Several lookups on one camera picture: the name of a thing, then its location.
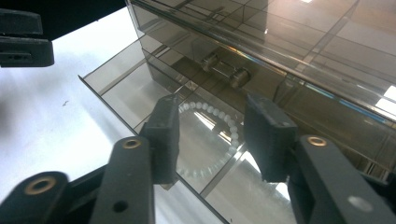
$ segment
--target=metal part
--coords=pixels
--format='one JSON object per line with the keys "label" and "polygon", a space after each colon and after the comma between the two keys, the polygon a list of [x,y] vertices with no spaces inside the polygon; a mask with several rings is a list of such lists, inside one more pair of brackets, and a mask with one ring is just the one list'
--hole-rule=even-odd
{"label": "metal part", "polygon": [[2,224],[51,224],[63,219],[71,203],[67,177],[45,172],[22,181],[0,206]]}
{"label": "metal part", "polygon": [[53,178],[50,175],[43,176],[30,182],[26,186],[24,193],[27,195],[44,193],[45,191],[52,189],[55,186],[55,184],[56,184],[55,178]]}
{"label": "metal part", "polygon": [[[140,142],[134,150],[125,143]],[[113,148],[90,220],[99,223],[154,223],[149,141],[121,139]]]}
{"label": "metal part", "polygon": [[323,138],[319,137],[308,137],[306,139],[311,145],[316,147],[326,147],[327,142]]}
{"label": "metal part", "polygon": [[0,8],[0,34],[42,35],[43,28],[40,15],[32,12]]}
{"label": "metal part", "polygon": [[128,148],[137,148],[140,145],[142,145],[142,143],[140,141],[129,140],[129,141],[125,141],[122,146],[123,146],[123,148],[128,149]]}
{"label": "metal part", "polygon": [[294,144],[296,124],[272,101],[249,94],[244,132],[248,150],[262,172],[262,179],[285,182],[286,152]]}
{"label": "metal part", "polygon": [[[322,139],[327,145],[312,145],[309,138]],[[306,205],[312,209],[309,223],[396,222],[389,207],[328,139],[302,136],[295,156],[314,198],[313,204]]]}
{"label": "metal part", "polygon": [[240,88],[245,86],[250,81],[250,74],[245,68],[236,70],[231,78],[231,86],[233,88]]}
{"label": "metal part", "polygon": [[292,199],[291,206],[297,223],[310,223],[315,199],[306,183],[301,186],[290,181],[288,183],[288,193]]}
{"label": "metal part", "polygon": [[177,180],[178,103],[176,94],[161,98],[140,132],[150,142],[154,184],[172,184]]}
{"label": "metal part", "polygon": [[207,55],[202,61],[202,68],[206,72],[210,72],[210,68],[219,62],[219,57],[215,53]]}
{"label": "metal part", "polygon": [[0,36],[2,67],[44,67],[54,64],[52,43],[43,38]]}

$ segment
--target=screw hole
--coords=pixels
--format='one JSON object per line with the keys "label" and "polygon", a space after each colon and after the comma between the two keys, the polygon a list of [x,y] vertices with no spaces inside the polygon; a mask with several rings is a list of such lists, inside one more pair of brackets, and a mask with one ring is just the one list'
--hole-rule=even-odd
{"label": "screw hole", "polygon": [[38,189],[43,189],[46,187],[50,182],[48,180],[42,180],[35,185],[33,185],[33,189],[38,190]]}
{"label": "screw hole", "polygon": [[125,201],[119,201],[114,203],[113,205],[113,211],[116,213],[121,213],[125,211],[128,208],[128,203]]}
{"label": "screw hole", "polygon": [[325,147],[327,146],[327,142],[324,139],[318,138],[318,137],[308,137],[308,142],[311,145],[314,145],[316,147]]}
{"label": "screw hole", "polygon": [[123,147],[124,148],[135,148],[141,145],[141,142],[138,140],[128,140],[124,142]]}
{"label": "screw hole", "polygon": [[32,182],[25,189],[25,194],[36,195],[52,189],[56,184],[55,178],[52,176],[40,177]]}

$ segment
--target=white bead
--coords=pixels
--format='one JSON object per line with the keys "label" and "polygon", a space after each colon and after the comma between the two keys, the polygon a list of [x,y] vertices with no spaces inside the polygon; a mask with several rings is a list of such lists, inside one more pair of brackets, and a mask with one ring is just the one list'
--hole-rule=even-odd
{"label": "white bead", "polygon": [[197,109],[201,109],[202,108],[202,103],[198,102],[195,106],[197,107]]}
{"label": "white bead", "polygon": [[194,109],[195,108],[195,102],[190,102],[190,108]]}
{"label": "white bead", "polygon": [[233,141],[231,141],[231,146],[233,146],[233,147],[239,147],[239,141],[238,141],[238,140],[233,140]]}
{"label": "white bead", "polygon": [[221,111],[221,112],[219,113],[219,118],[220,118],[220,119],[224,119],[224,116],[225,116],[225,113]]}
{"label": "white bead", "polygon": [[236,126],[233,126],[230,128],[230,132],[231,133],[237,133],[238,132],[238,128]]}
{"label": "white bead", "polygon": [[228,120],[230,120],[230,119],[231,119],[230,115],[226,115],[226,116],[224,117],[224,121],[226,121],[226,122],[228,122]]}
{"label": "white bead", "polygon": [[235,120],[233,120],[233,119],[228,120],[228,127],[231,128],[233,126],[235,126]]}
{"label": "white bead", "polygon": [[207,108],[207,112],[212,113],[215,110],[213,106]]}
{"label": "white bead", "polygon": [[239,134],[238,133],[231,133],[231,138],[233,140],[238,140]]}
{"label": "white bead", "polygon": [[218,109],[215,109],[215,110],[213,111],[213,115],[214,115],[214,116],[217,116],[219,113],[220,113],[220,111],[219,111]]}

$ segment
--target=transparent storage cabinet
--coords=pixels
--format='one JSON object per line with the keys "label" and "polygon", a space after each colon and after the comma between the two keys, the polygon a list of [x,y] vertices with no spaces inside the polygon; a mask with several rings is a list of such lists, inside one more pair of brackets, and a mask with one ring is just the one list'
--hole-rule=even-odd
{"label": "transparent storage cabinet", "polygon": [[386,180],[396,164],[394,4],[131,0],[139,39],[82,80],[136,133],[158,99],[179,95],[183,183],[223,221],[295,223],[286,184],[263,182],[245,146],[246,95],[273,99],[300,134],[332,139]]}

